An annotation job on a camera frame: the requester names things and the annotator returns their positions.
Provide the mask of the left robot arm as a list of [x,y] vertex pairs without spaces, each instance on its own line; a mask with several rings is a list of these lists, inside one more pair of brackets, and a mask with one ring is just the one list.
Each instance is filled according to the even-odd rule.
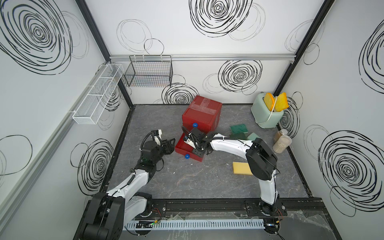
[[79,240],[118,240],[125,225],[141,214],[152,212],[152,196],[141,193],[155,175],[158,162],[175,150],[175,139],[143,140],[140,158],[130,175],[112,190],[90,200],[78,226]]

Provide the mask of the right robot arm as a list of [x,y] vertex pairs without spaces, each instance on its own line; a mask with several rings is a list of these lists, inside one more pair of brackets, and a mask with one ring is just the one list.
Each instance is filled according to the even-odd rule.
[[250,141],[226,137],[215,132],[205,134],[198,128],[188,130],[186,127],[182,127],[182,130],[185,135],[184,142],[193,147],[197,154],[208,155],[213,151],[221,151],[245,159],[252,175],[259,180],[261,212],[266,216],[271,216],[277,211],[278,158],[261,138]]

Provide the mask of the red drawer cabinet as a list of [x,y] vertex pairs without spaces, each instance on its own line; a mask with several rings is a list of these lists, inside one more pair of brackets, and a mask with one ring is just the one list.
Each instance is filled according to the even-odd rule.
[[202,96],[196,96],[182,115],[183,126],[188,130],[197,124],[204,132],[215,131],[219,125],[223,104]]

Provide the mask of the yellow sponge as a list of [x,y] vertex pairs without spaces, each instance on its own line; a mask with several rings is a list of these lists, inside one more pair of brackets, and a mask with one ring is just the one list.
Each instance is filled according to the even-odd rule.
[[243,163],[243,162],[233,162],[233,173],[235,175],[246,175],[246,176],[253,175],[249,164]]

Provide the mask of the dark green sponge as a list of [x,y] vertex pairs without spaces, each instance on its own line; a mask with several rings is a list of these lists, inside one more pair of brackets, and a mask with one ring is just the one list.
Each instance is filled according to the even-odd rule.
[[249,131],[245,124],[238,124],[230,126],[231,133],[235,134],[247,134]]

